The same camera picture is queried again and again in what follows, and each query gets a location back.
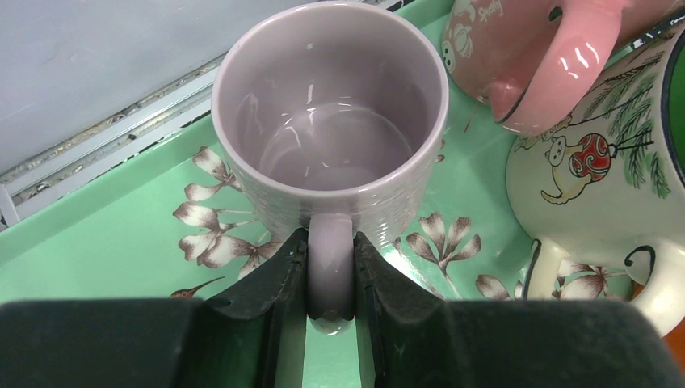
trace white wall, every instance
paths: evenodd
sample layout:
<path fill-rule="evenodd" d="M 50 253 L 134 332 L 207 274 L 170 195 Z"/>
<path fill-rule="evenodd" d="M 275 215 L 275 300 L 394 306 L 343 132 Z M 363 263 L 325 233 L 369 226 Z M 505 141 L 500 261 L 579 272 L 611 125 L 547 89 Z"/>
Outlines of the white wall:
<path fill-rule="evenodd" d="M 0 0 L 0 172 L 312 0 Z"/>

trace green mug rim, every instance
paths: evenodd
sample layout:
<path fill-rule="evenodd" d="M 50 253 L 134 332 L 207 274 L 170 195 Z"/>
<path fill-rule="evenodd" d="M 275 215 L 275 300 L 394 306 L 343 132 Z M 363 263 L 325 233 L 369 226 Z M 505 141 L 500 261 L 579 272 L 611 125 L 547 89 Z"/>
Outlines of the green mug rim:
<path fill-rule="evenodd" d="M 679 60 L 685 62 L 685 55 L 681 56 L 683 53 L 683 48 L 685 48 L 685 30 L 679 33 L 678 39 L 675 41 L 673 50 L 670 52 L 668 62 L 666 63 L 666 69 L 664 71 L 663 85 L 662 85 L 662 101 L 661 101 L 661 114 L 662 114 L 662 130 L 664 139 L 666 141 L 666 148 L 668 149 L 670 163 L 675 169 L 678 177 L 680 178 L 681 186 L 685 188 L 685 170 L 679 161 L 679 156 L 685 154 L 685 147 L 678 150 L 678 144 L 674 138 L 674 132 L 671 125 L 671 86 L 673 85 L 674 75 L 676 74 L 676 65 Z M 681 70 L 682 78 L 685 78 L 685 69 Z"/>

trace green tray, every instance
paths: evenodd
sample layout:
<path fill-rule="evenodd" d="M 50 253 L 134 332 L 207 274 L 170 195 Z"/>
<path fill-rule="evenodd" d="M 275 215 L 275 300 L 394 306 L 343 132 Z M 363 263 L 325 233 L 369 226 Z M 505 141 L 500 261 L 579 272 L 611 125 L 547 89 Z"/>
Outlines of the green tray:
<path fill-rule="evenodd" d="M 416 0 L 397 13 L 437 48 L 451 4 Z M 396 268 L 445 298 L 513 299 L 532 244 L 506 198 L 505 164 L 515 137 L 453 84 L 450 99 L 444 147 L 419 215 L 382 251 Z M 273 246 L 217 155 L 221 149 L 205 117 L 2 232 L 0 302 L 190 297 L 195 291 L 195 297 L 210 297 L 230 286 Z M 199 247 L 187 261 L 179 242 L 209 243 L 222 233 L 210 229 L 220 227 L 253 255 L 206 268 L 196 265 Z M 475 254 L 444 257 L 435 242 L 442 245 L 450 227 L 464 232 L 461 242 L 448 241 L 457 243 L 454 252 Z M 557 289 L 558 297 L 627 297 L 631 288 L 624 272 L 566 264 Z M 354 327 L 335 337 L 308 330 L 304 386 L 359 386 Z"/>

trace pink mug handle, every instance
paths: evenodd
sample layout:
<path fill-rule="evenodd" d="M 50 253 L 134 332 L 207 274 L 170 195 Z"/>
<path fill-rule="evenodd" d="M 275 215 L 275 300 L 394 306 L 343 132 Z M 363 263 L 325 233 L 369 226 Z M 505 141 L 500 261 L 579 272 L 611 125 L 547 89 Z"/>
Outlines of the pink mug handle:
<path fill-rule="evenodd" d="M 501 78 L 489 85 L 498 124 L 535 136 L 563 120 L 609 60 L 625 7 L 625 0 L 562 0 L 561 25 L 527 87 Z"/>

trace floral pattern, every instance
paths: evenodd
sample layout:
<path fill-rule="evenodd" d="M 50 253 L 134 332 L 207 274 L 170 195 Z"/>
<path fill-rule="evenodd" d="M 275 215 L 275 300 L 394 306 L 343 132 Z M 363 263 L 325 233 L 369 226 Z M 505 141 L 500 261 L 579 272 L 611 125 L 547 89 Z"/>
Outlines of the floral pattern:
<path fill-rule="evenodd" d="M 552 296 L 556 299 L 596 299 L 606 297 L 620 299 L 609 293 L 608 278 L 627 276 L 626 272 L 609 272 L 605 267 L 587 264 L 576 264 L 563 261 L 557 274 L 555 290 Z M 567 278 L 577 276 L 568 283 Z M 496 301 L 521 299 L 523 283 L 516 282 L 513 292 L 509 292 L 502 282 L 495 276 L 481 274 L 476 279 L 476 288 L 482 296 Z"/>
<path fill-rule="evenodd" d="M 482 296 L 494 301 L 518 300 L 523 296 L 523 283 L 516 282 L 514 291 L 510 293 L 498 278 L 491 275 L 478 275 L 476 288 Z"/>
<path fill-rule="evenodd" d="M 400 248 L 400 243 L 402 238 L 398 237 L 393 241 L 393 249 L 397 252 L 402 260 L 408 265 L 411 271 L 411 277 L 414 278 L 419 284 L 421 284 L 425 289 L 428 289 L 433 295 L 439 297 L 440 299 L 447 299 L 443 294 L 438 291 L 438 289 L 412 264 L 411 259 L 408 258 L 402 249 Z"/>
<path fill-rule="evenodd" d="M 257 218 L 251 211 L 215 209 L 201 205 L 200 201 L 208 200 L 222 188 L 232 188 L 238 192 L 242 192 L 242 188 L 221 157 L 208 147 L 201 147 L 200 152 L 192 158 L 192 161 L 197 167 L 218 180 L 218 183 L 210 187 L 190 183 L 185 187 L 188 201 L 182 203 L 174 211 L 174 217 L 188 226 L 199 227 L 206 231 L 181 238 L 179 248 L 183 251 L 186 261 L 194 261 L 197 265 L 204 265 L 208 268 L 221 268 L 234 259 L 245 257 L 246 261 L 238 275 L 238 279 L 241 279 L 257 268 L 263 259 L 270 259 L 283 242 L 275 238 L 264 241 L 268 232 L 265 232 L 255 244 L 228 235 L 229 231 L 255 222 Z M 222 222 L 221 214 L 241 214 L 252 217 L 244 221 Z"/>
<path fill-rule="evenodd" d="M 433 212 L 428 217 L 420 217 L 418 224 L 433 242 L 436 251 L 420 233 L 407 235 L 405 238 L 407 244 L 416 255 L 440 269 L 454 294 L 459 297 L 460 293 L 448 274 L 448 265 L 455 261 L 470 259 L 481 251 L 482 241 L 478 234 L 472 236 L 460 250 L 456 249 L 471 229 L 471 218 L 459 217 L 449 226 L 447 233 L 445 233 L 445 224 L 440 212 Z"/>

